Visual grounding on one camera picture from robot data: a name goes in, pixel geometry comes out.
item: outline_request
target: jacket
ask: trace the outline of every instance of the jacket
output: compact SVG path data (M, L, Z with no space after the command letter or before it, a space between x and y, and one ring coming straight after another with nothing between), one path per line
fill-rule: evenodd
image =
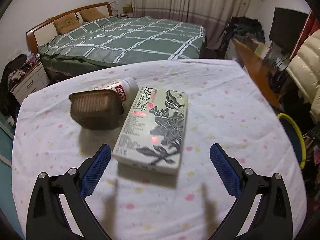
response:
M311 117L320 122L320 30L309 36L287 67L305 101L311 103Z

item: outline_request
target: television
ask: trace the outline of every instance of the television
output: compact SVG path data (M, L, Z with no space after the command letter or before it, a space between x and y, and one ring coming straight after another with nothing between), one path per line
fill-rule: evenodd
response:
M275 8L269 39L291 53L305 25L308 14L290 9Z

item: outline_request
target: metal screw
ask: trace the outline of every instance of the metal screw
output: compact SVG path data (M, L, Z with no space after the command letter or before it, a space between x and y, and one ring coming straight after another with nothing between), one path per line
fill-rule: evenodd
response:
M43 179L45 177L45 172L41 172L40 174L39 174L39 179Z
M281 179L282 178L279 173L275 173L275 177L276 177L276 179Z
M76 174L76 172L77 172L77 169L75 169L75 168L71 168L70 170L68 170L69 175Z
M250 169L250 168L246 168L246 169L244 170L244 172L245 172L246 174L248 174L248 175L252 175L252 174L253 174L253 170Z

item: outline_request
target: nightstand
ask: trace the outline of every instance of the nightstand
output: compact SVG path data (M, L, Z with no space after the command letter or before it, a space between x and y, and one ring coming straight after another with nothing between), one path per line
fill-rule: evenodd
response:
M36 61L29 71L25 74L23 79L20 80L12 89L11 93L22 104L23 100L36 91L45 88L49 85L50 81L47 74L44 71L41 62Z

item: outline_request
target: white tablecloth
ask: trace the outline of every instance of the white tablecloth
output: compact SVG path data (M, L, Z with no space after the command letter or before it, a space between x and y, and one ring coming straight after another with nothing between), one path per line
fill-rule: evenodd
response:
M186 134L177 177L110 161L86 201L111 237L200 240L212 235L235 200L228 195L209 159L210 146L216 142L257 174L282 174L291 203L294 235L298 233L306 214L306 193L287 135L265 98L236 62L207 59L118 66L77 76L29 95L20 109L12 154L13 197L24 233L37 175L42 171L50 176L60 175L78 167L102 143L113 148L120 132L120 128L82 129L70 117L68 96L129 76L139 86L188 94ZM65 198L62 205L71 228L80 234ZM241 232L249 228L253 215L249 214Z

